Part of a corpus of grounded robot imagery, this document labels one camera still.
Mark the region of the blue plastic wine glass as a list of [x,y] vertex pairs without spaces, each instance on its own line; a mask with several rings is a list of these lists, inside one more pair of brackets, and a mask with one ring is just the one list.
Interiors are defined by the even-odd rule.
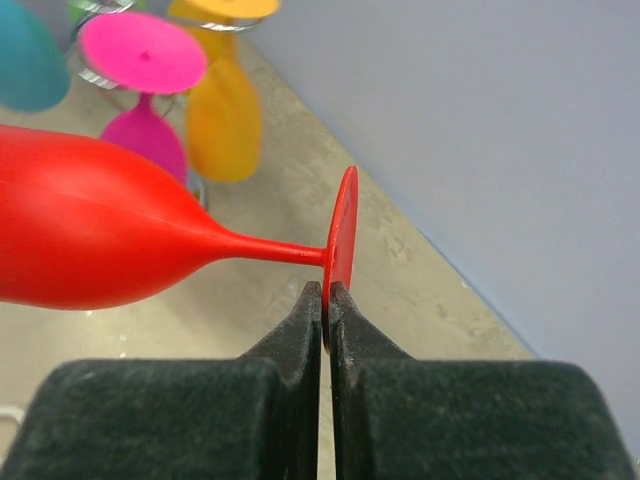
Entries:
[[1,3],[1,105],[37,113],[58,105],[71,79],[50,30],[18,1]]

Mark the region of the red plastic wine glass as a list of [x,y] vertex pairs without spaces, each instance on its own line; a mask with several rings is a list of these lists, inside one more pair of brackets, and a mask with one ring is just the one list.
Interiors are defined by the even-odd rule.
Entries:
[[136,302],[212,262],[318,266],[323,293],[349,286],[359,201],[342,178],[322,248],[244,236],[218,224],[174,177],[114,144],[17,126],[1,129],[1,298],[62,310]]

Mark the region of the green plastic wine glass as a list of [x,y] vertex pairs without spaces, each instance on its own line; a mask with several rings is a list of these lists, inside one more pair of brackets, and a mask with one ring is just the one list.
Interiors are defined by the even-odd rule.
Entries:
[[145,0],[69,0],[67,13],[73,23],[87,15],[122,13],[127,10],[145,10]]

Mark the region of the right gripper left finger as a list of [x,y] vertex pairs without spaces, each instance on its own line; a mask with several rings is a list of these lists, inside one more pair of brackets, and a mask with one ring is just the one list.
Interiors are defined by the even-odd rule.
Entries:
[[83,359],[40,384],[5,479],[313,479],[321,288],[235,359]]

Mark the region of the pink plastic wine glass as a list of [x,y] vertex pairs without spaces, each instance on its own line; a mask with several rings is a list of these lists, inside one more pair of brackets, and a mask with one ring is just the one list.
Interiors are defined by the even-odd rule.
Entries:
[[152,100],[188,90],[203,78],[207,58],[200,44],[173,23],[136,11],[94,17],[81,27],[79,41],[91,67],[139,94],[135,107],[115,117],[100,138],[143,156],[185,184],[184,147]]

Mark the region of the orange wine glass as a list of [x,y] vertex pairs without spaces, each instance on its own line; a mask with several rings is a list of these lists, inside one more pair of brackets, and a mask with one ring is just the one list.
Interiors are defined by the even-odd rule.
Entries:
[[278,1],[174,1],[169,6],[169,17],[199,42],[208,60],[185,109],[188,159],[208,180],[243,181],[259,166],[261,105],[237,58],[236,36],[279,7]]

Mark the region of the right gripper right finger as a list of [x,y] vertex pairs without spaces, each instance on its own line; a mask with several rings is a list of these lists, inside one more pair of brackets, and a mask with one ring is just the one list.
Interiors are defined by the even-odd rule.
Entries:
[[579,366],[419,360],[331,288],[340,479],[632,479],[606,400]]

